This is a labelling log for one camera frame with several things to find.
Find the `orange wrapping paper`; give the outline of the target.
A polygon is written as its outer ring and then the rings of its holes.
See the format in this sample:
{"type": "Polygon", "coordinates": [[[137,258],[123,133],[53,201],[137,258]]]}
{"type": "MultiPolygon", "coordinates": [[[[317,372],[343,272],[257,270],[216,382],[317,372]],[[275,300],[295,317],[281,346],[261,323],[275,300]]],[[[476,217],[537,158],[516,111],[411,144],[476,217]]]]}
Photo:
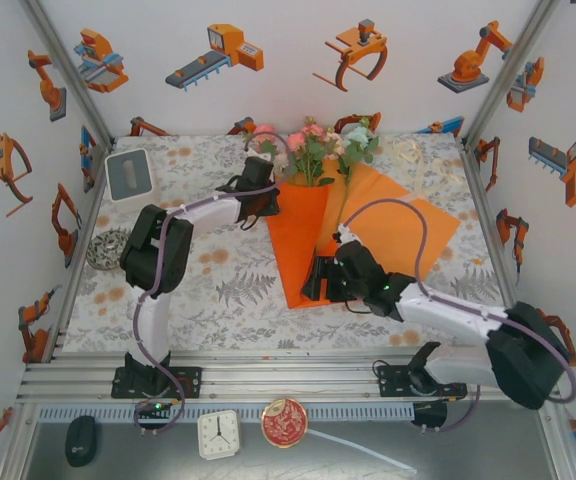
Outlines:
{"type": "MultiPolygon", "coordinates": [[[[324,162],[324,176],[334,181],[324,186],[305,186],[303,176],[296,185],[285,183],[278,196],[279,214],[267,219],[286,303],[291,309],[324,306],[322,298],[308,299],[301,293],[314,256],[335,252],[334,221],[346,221],[363,205],[382,198],[400,198],[408,191],[378,170],[358,165],[349,186],[337,172],[337,163],[324,162]]],[[[412,275],[422,239],[419,218],[409,209],[393,204],[372,207],[350,224],[353,233],[370,249],[388,272],[412,275]]]]}

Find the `aluminium rail bed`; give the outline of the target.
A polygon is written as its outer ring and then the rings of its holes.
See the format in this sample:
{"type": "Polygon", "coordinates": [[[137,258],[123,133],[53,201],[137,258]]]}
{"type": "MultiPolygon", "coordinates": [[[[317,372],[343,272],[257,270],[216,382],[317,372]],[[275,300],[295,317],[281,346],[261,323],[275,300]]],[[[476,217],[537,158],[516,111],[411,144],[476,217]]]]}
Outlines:
{"type": "MultiPolygon", "coordinates": [[[[371,365],[384,360],[406,364],[413,347],[330,350],[178,351],[173,366],[202,369],[199,399],[204,402],[269,402],[290,397],[302,402],[379,400],[371,365]]],[[[118,353],[57,352],[48,363],[29,365],[19,403],[92,403],[111,400],[118,353]]]]}

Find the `patterned glass bowl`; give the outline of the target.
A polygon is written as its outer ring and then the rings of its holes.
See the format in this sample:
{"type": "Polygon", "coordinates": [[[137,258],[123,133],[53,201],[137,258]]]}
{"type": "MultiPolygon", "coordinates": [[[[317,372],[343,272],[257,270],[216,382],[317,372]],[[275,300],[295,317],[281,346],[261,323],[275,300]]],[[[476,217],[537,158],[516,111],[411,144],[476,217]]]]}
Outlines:
{"type": "Polygon", "coordinates": [[[86,249],[87,263],[100,271],[118,268],[128,238],[129,233],[122,229],[109,229],[96,235],[86,249]]]}

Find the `floral printed tablecloth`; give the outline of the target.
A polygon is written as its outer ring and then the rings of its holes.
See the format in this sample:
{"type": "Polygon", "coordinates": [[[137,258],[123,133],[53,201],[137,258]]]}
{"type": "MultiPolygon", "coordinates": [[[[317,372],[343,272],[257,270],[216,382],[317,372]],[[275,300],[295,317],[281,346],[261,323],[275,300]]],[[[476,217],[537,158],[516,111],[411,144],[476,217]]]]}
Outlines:
{"type": "MultiPolygon", "coordinates": [[[[427,157],[451,161],[453,172],[466,183],[462,195],[431,202],[460,224],[427,275],[427,286],[476,303],[501,305],[457,141],[449,134],[382,136],[373,165],[407,191],[388,147],[405,140],[416,141],[427,157]]],[[[153,163],[167,208],[204,197],[238,173],[244,160],[238,136],[124,137],[116,143],[119,152],[139,148],[153,163]]],[[[85,266],[63,350],[127,351],[134,342],[133,312],[134,298],[122,271],[85,266]]],[[[367,315],[360,306],[289,309],[268,230],[258,223],[246,231],[231,225],[193,244],[171,302],[169,339],[175,350],[294,350],[417,346],[440,341],[443,334],[367,315]]]]}

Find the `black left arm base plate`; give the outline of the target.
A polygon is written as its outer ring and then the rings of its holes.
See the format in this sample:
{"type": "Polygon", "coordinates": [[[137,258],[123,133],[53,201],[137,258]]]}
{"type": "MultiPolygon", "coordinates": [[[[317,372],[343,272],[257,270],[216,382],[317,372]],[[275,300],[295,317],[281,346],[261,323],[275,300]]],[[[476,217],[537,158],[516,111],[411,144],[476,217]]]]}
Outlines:
{"type": "MultiPolygon", "coordinates": [[[[199,397],[202,384],[200,367],[171,367],[169,372],[182,387],[186,398],[199,397]]],[[[114,399],[181,398],[174,382],[158,369],[151,367],[141,373],[126,367],[117,368],[110,396],[114,399]]]]}

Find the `black connector box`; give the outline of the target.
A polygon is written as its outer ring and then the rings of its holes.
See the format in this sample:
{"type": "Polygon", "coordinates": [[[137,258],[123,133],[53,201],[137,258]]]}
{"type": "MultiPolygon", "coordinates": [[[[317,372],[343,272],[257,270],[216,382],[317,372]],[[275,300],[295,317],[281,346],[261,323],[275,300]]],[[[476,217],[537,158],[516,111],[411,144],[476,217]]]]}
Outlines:
{"type": "Polygon", "coordinates": [[[411,423],[419,428],[441,428],[448,416],[448,408],[444,401],[415,402],[413,411],[414,419],[411,423]]]}
{"type": "Polygon", "coordinates": [[[136,405],[136,415],[139,421],[168,421],[171,415],[172,403],[161,401],[141,402],[136,405]]]}

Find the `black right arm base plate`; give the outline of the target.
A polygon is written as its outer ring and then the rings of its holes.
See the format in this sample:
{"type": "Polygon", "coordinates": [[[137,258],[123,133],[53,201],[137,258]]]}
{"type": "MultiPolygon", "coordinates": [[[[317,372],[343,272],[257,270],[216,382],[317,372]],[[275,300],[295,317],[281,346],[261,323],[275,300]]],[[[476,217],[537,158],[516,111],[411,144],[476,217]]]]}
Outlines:
{"type": "Polygon", "coordinates": [[[403,365],[390,365],[377,360],[371,370],[376,377],[380,396],[384,398],[462,399],[468,394],[468,387],[463,383],[440,384],[425,374],[421,380],[415,380],[408,367],[403,365]]]}

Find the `mint green flower stem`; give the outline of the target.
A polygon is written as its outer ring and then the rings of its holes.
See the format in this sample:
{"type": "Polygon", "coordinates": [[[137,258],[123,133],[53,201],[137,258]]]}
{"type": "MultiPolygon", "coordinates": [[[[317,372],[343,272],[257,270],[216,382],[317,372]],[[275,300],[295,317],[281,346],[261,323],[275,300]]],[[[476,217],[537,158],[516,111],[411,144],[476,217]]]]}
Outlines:
{"type": "Polygon", "coordinates": [[[379,146],[379,137],[369,128],[370,120],[362,117],[359,124],[353,128],[343,139],[343,152],[337,155],[338,173],[343,178],[344,193],[336,223],[339,224],[347,203],[352,176],[360,163],[371,164],[376,149],[379,146]]]}

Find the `aluminium frame post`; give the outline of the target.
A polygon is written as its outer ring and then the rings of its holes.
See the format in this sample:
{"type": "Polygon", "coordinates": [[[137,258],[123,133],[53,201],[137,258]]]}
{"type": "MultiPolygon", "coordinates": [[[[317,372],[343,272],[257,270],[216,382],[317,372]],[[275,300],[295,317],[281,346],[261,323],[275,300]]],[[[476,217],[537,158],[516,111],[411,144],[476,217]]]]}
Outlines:
{"type": "Polygon", "coordinates": [[[473,150],[496,110],[505,99],[521,67],[527,61],[535,43],[562,0],[538,0],[526,20],[517,41],[514,43],[504,65],[492,83],[482,106],[475,115],[464,137],[464,148],[473,150]]]}
{"type": "Polygon", "coordinates": [[[97,134],[96,139],[106,150],[110,151],[114,145],[114,139],[41,1],[18,0],[18,2],[46,48],[48,55],[61,72],[66,86],[76,100],[83,116],[93,132],[97,134]]]}

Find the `white square clock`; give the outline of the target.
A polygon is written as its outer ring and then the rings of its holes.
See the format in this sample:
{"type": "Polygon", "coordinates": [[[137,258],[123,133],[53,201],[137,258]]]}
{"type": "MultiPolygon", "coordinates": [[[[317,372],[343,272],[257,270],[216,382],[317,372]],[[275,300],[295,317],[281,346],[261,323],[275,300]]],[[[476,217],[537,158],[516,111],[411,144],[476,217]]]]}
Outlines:
{"type": "Polygon", "coordinates": [[[240,419],[234,410],[201,415],[197,432],[199,455],[204,460],[231,457],[241,449],[240,419]]]}

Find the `aluminium side rail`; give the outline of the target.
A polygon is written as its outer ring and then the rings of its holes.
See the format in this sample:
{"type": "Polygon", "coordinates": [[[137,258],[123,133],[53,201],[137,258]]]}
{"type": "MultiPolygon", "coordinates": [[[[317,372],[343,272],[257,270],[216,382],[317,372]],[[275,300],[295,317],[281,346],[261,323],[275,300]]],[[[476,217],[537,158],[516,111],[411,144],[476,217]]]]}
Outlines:
{"type": "Polygon", "coordinates": [[[460,155],[490,260],[497,275],[502,299],[506,307],[512,307],[517,301],[517,290],[507,269],[504,248],[498,235],[495,218],[479,175],[474,154],[466,147],[460,146],[460,155]]]}
{"type": "Polygon", "coordinates": [[[87,245],[92,238],[104,196],[106,180],[104,177],[105,172],[103,160],[112,150],[112,145],[109,147],[98,145],[97,147],[92,147],[92,150],[92,158],[97,164],[95,186],[85,195],[85,199],[88,199],[90,204],[88,205],[88,211],[84,213],[84,223],[77,228],[78,242],[71,253],[70,267],[66,270],[66,273],[69,274],[68,282],[64,284],[63,290],[61,291],[63,294],[61,308],[59,310],[59,315],[55,318],[50,327],[43,350],[43,356],[41,358],[42,363],[49,363],[52,360],[53,352],[57,347],[57,341],[60,336],[67,331],[70,324],[70,319],[81,284],[83,270],[86,264],[87,245]]]}

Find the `small pink rose spray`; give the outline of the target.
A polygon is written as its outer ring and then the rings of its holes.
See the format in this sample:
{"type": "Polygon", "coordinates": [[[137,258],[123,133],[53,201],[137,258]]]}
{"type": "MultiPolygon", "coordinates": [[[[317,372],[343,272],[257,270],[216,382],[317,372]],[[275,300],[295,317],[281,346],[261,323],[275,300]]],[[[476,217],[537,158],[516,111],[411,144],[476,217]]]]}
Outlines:
{"type": "Polygon", "coordinates": [[[321,126],[314,117],[307,117],[304,125],[287,138],[294,156],[290,181],[298,186],[330,185],[334,178],[325,172],[325,160],[337,161],[345,152],[342,137],[333,127],[321,126]]]}

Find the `black computer mouse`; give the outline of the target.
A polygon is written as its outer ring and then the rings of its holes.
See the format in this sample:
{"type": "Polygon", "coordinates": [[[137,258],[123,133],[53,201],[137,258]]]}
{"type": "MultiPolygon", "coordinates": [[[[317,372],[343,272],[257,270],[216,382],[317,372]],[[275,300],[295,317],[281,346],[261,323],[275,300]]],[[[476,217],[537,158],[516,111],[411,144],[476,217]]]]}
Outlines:
{"type": "Polygon", "coordinates": [[[97,423],[93,416],[82,415],[68,426],[64,453],[67,463],[74,468],[90,464],[97,453],[97,423]]]}

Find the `red round tin lid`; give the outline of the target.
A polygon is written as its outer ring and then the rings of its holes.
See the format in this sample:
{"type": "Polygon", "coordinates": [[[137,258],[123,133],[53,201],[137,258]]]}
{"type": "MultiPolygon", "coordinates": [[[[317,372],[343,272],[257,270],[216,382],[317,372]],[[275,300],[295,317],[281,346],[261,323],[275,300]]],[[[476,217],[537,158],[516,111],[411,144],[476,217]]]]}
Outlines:
{"type": "Polygon", "coordinates": [[[308,431],[307,412],[294,399],[277,399],[264,408],[261,431],[269,444],[282,449],[291,448],[297,445],[308,431]]]}

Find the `cream ribbon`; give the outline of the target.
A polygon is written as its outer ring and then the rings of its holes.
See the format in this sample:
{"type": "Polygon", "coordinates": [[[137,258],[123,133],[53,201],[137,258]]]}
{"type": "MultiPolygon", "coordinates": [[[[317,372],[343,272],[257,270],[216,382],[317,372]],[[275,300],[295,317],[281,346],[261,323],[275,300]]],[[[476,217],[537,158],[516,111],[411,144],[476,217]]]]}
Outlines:
{"type": "Polygon", "coordinates": [[[464,193],[465,181],[452,170],[452,162],[432,159],[413,140],[391,142],[389,157],[408,189],[409,200],[449,201],[464,193]]]}

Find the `white plastic strip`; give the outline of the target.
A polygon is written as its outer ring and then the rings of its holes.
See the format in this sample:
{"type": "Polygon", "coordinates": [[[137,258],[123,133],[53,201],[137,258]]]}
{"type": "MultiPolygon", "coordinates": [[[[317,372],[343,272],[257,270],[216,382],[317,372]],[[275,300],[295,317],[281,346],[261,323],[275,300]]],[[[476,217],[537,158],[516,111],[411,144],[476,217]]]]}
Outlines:
{"type": "Polygon", "coordinates": [[[355,443],[355,442],[352,442],[352,441],[349,441],[349,440],[346,440],[346,439],[343,439],[343,438],[339,438],[339,437],[336,437],[336,436],[333,436],[333,435],[330,435],[330,434],[327,434],[327,433],[324,433],[324,432],[320,432],[320,431],[317,431],[317,430],[312,430],[312,429],[310,429],[310,430],[308,431],[308,434],[309,434],[309,435],[312,435],[312,436],[315,436],[315,437],[317,437],[317,438],[319,438],[319,439],[327,440],[327,441],[336,443],[336,444],[338,444],[338,445],[342,445],[342,446],[344,446],[344,447],[348,447],[348,448],[350,448],[350,449],[359,451],[359,452],[361,452],[361,453],[363,453],[363,454],[365,454],[365,455],[368,455],[368,456],[370,456],[370,457],[372,457],[372,458],[375,458],[375,459],[377,459],[377,460],[379,460],[379,461],[388,463],[389,465],[391,465],[391,466],[393,466],[393,467],[396,467],[396,468],[399,468],[399,469],[401,469],[401,470],[404,470],[404,471],[406,471],[406,472],[408,472],[408,473],[410,473],[410,474],[413,474],[413,475],[416,475],[416,474],[417,474],[417,469],[416,469],[416,468],[414,468],[414,467],[412,467],[412,466],[410,466],[410,465],[407,465],[407,464],[405,464],[405,463],[403,463],[403,462],[400,462],[400,461],[398,461],[398,460],[396,460],[396,459],[394,459],[394,458],[391,458],[391,457],[388,457],[388,456],[383,455],[383,454],[381,454],[381,453],[378,453],[378,452],[376,452],[376,451],[374,451],[374,450],[372,450],[372,449],[369,449],[369,448],[367,448],[367,447],[365,447],[365,446],[362,446],[362,445],[360,445],[360,444],[357,444],[357,443],[355,443]]]}

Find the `white tissue box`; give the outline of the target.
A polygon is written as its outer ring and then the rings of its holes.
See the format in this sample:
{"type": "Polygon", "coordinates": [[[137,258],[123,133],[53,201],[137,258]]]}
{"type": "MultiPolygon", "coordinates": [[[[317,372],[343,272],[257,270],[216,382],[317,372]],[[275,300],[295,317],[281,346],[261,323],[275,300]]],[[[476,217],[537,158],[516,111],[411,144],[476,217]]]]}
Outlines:
{"type": "Polygon", "coordinates": [[[160,201],[154,168],[145,149],[109,155],[105,173],[110,200],[119,210],[138,210],[160,201]]]}

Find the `large pink rose spray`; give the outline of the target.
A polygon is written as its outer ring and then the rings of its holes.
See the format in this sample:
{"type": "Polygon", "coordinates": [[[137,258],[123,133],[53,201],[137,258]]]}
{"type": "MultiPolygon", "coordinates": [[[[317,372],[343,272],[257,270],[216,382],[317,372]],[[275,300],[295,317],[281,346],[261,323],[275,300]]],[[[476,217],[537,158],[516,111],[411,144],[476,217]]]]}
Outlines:
{"type": "Polygon", "coordinates": [[[285,153],[285,148],[271,125],[257,126],[249,145],[261,157],[271,160],[272,163],[276,154],[285,153]]]}

